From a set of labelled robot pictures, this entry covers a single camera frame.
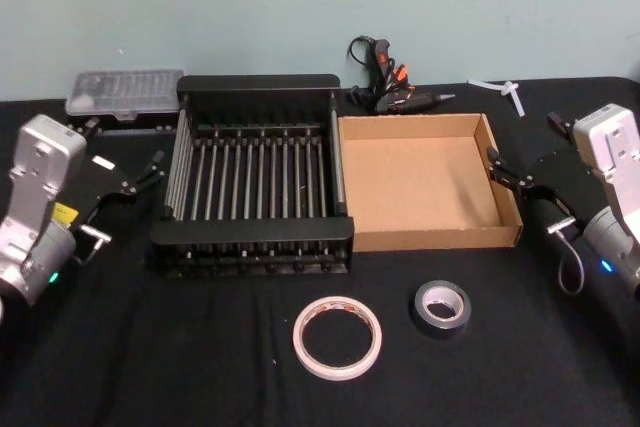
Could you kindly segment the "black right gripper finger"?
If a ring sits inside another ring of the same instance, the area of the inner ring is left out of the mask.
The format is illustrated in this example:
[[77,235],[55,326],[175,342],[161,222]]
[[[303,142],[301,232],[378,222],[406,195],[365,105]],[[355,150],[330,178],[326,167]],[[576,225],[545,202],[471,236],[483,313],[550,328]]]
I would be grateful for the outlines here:
[[546,116],[546,119],[547,119],[547,125],[553,132],[558,134],[560,137],[562,137],[566,141],[574,140],[574,135],[573,135],[574,124],[572,122],[569,122],[568,120],[563,119],[556,112],[548,113]]
[[486,149],[488,158],[487,171],[490,179],[511,190],[517,197],[527,198],[534,187],[533,177],[519,174],[509,167],[506,160],[495,147]]

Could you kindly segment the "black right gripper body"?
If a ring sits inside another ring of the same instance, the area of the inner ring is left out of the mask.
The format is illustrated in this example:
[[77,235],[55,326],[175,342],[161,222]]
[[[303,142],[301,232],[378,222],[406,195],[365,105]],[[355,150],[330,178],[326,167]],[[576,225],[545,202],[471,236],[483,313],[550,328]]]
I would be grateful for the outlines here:
[[527,169],[522,190],[526,201],[546,201],[565,216],[591,220],[608,206],[600,181],[573,147],[555,149]]

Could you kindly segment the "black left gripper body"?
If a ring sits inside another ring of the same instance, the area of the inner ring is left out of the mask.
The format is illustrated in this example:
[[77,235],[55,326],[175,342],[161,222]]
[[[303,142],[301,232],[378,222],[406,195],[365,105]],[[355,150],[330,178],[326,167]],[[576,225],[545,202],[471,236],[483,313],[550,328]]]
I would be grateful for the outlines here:
[[133,178],[101,155],[86,154],[54,201],[53,219],[69,230],[90,223],[110,203],[133,202]]

